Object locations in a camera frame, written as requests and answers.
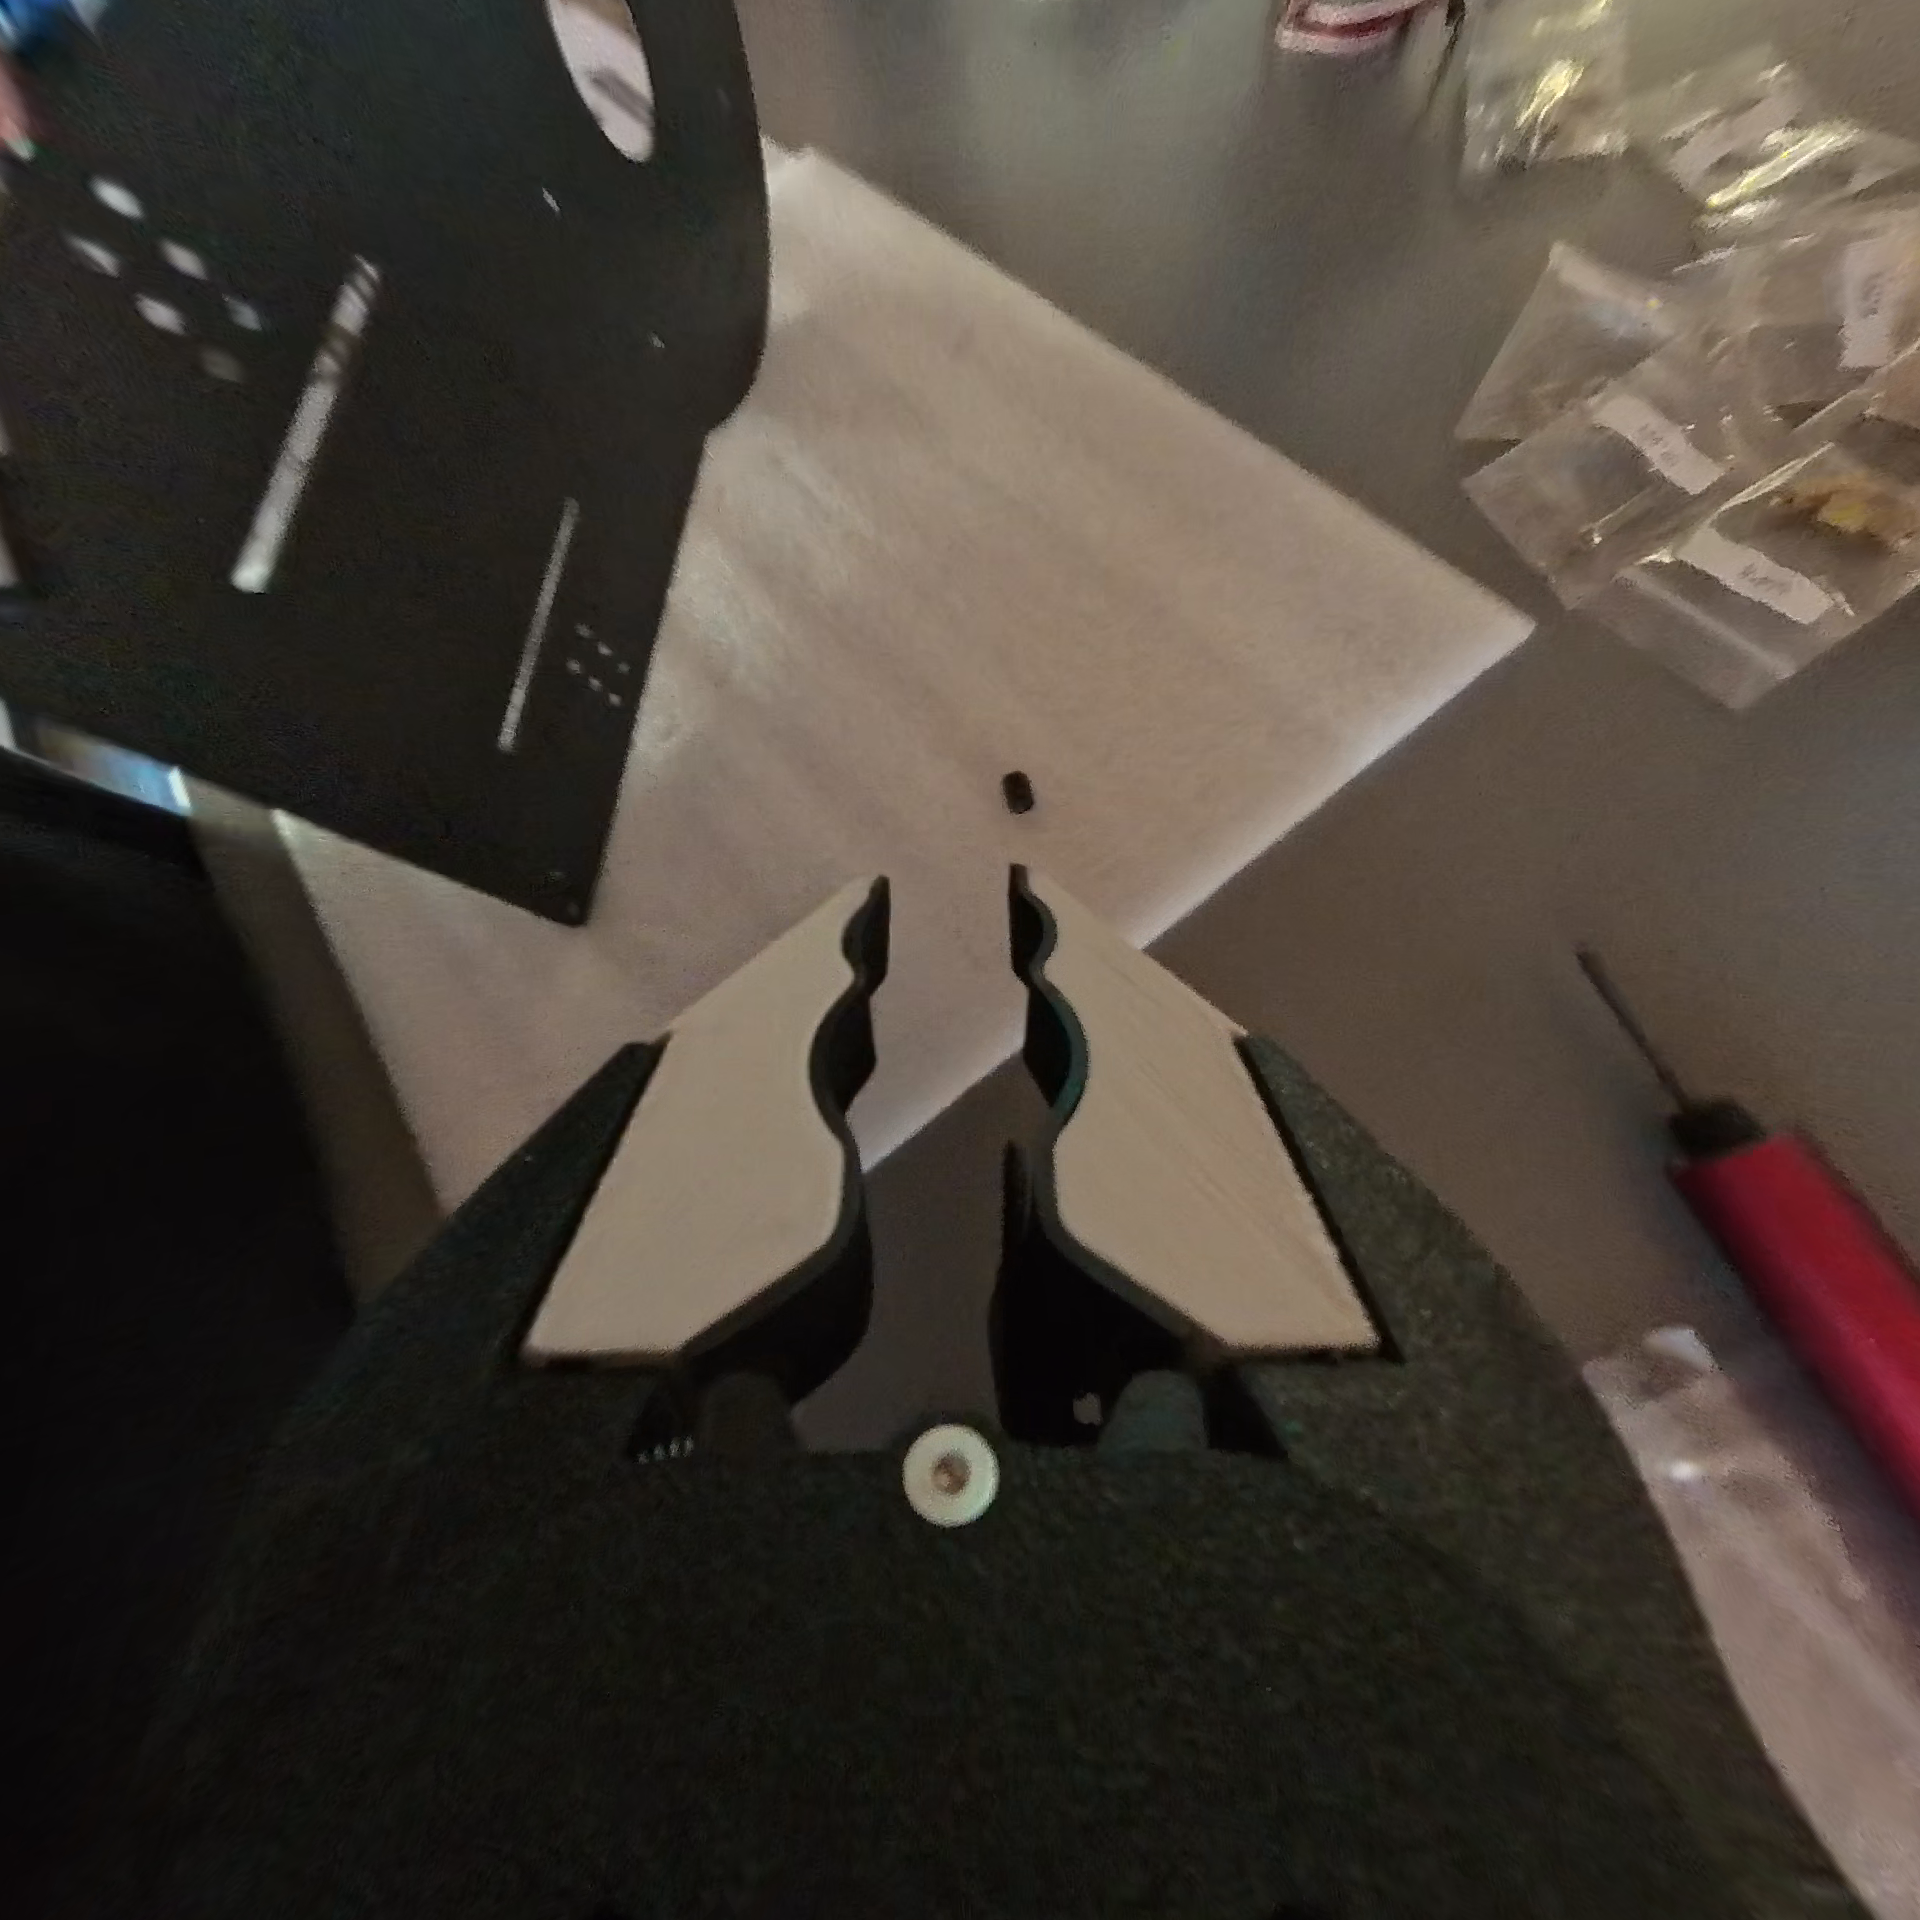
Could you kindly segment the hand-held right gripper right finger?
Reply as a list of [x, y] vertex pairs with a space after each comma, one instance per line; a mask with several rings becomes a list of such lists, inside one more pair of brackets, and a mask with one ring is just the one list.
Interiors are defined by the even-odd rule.
[[1008, 872], [1008, 925], [1046, 1238], [1205, 1356], [1378, 1356], [1246, 1029], [1038, 869]]

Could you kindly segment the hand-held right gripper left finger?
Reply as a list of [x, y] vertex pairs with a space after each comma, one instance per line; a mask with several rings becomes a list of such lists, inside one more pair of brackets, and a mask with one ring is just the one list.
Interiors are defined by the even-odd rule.
[[661, 1043], [523, 1338], [533, 1366], [693, 1359], [862, 1232], [889, 879], [828, 893]]

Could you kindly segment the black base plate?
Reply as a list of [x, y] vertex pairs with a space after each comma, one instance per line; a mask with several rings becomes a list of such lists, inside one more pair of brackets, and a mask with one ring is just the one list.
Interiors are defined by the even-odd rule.
[[5, 2], [2, 703], [589, 919], [771, 210], [732, 2]]

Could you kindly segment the person's black clothing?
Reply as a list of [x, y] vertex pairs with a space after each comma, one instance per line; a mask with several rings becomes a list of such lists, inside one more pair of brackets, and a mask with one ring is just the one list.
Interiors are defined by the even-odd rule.
[[255, 1459], [348, 1313], [191, 830], [5, 753], [5, 1916], [71, 1912]]

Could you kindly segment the magenta electric screwdriver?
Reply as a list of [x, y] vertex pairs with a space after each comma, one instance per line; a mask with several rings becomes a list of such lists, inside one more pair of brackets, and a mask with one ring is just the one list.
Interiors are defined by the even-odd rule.
[[1601, 955], [1575, 959], [1665, 1095], [1669, 1183], [1913, 1515], [1918, 1266], [1806, 1135], [1686, 1088]]

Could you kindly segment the large clear plastic bag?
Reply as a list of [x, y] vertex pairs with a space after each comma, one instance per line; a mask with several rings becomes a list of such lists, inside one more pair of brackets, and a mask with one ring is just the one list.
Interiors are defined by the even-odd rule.
[[1918, 1523], [1771, 1338], [1582, 1366], [1749, 1722], [1868, 1915], [1918, 1915]]

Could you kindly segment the white foam sheet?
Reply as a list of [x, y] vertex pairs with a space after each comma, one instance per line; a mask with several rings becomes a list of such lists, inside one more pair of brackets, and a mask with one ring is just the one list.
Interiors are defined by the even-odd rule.
[[883, 1160], [1021, 1043], [1012, 862], [1149, 946], [1532, 632], [826, 156], [778, 163], [771, 240], [589, 923], [279, 822], [443, 1208], [878, 873]]

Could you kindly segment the pile of small screw bags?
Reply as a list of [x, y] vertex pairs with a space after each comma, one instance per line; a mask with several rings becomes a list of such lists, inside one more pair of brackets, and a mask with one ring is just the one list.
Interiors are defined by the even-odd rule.
[[1633, 153], [1691, 210], [1663, 279], [1571, 243], [1456, 423], [1555, 598], [1726, 709], [1918, 592], [1918, 139], [1769, 43], [1626, 90], [1621, 2], [1468, 13], [1468, 180]]

